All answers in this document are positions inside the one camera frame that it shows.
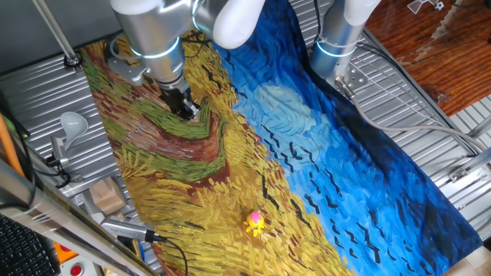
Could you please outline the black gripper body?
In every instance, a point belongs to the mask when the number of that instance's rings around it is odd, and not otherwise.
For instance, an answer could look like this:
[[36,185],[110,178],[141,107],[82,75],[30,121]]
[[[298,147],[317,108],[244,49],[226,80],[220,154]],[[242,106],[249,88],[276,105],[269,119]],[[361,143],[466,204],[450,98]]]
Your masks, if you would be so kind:
[[187,82],[176,85],[158,83],[161,90],[160,99],[170,108],[171,112],[179,117],[179,113],[189,113],[187,102],[193,101]]

